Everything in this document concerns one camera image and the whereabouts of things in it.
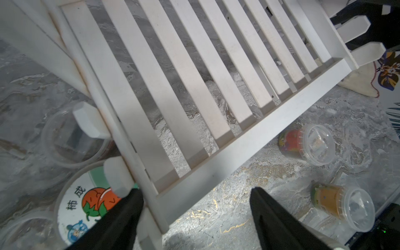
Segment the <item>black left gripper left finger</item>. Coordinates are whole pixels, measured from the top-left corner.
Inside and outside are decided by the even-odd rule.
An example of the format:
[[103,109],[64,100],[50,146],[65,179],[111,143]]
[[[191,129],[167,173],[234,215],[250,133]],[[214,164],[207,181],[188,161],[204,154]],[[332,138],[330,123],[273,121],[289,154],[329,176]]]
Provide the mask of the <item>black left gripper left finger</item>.
[[132,189],[69,250],[132,250],[144,206],[140,189]]

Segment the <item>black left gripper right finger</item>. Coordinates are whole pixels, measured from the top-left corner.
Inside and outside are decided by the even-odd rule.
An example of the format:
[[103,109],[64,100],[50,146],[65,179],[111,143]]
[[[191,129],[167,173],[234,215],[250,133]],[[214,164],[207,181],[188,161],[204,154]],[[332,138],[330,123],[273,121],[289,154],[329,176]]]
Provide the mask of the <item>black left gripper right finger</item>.
[[263,250],[329,249],[261,187],[251,190],[250,206]]

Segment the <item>clear lidless jar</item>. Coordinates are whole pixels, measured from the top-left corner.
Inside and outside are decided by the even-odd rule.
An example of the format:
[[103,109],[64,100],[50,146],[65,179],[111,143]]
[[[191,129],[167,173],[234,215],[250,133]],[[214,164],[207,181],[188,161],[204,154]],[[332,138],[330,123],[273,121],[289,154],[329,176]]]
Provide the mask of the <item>clear lidless jar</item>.
[[102,160],[115,148],[114,141],[87,136],[67,106],[46,123],[41,143],[46,156],[57,166],[81,168]]
[[28,212],[1,229],[2,250],[61,250],[53,222],[46,210]]

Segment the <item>white slatted wooden shelf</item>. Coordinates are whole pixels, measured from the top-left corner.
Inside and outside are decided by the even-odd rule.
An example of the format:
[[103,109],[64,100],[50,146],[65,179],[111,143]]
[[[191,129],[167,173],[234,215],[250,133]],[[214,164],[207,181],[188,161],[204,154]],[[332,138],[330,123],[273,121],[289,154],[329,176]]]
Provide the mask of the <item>white slatted wooden shelf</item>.
[[365,16],[335,28],[317,1],[200,1],[209,22],[263,114],[256,120],[188,1],[172,1],[181,23],[228,103],[234,135],[159,1],[140,6],[208,127],[218,151],[207,154],[124,1],[103,5],[181,150],[179,177],[85,1],[1,1],[1,38],[93,100],[73,115],[90,137],[121,153],[104,164],[112,191],[144,195],[142,249],[161,249],[169,226],[256,154],[352,71],[378,60],[380,42],[350,51],[370,26]]

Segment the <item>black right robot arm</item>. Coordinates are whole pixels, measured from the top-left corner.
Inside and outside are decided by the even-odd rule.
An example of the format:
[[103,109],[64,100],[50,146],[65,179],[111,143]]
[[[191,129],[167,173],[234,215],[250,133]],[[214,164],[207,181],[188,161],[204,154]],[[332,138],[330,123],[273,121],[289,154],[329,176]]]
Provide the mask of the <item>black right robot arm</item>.
[[339,11],[331,21],[343,24],[355,16],[367,16],[371,25],[366,33],[346,42],[355,50],[369,42],[381,42],[388,51],[400,50],[400,2],[356,1]]

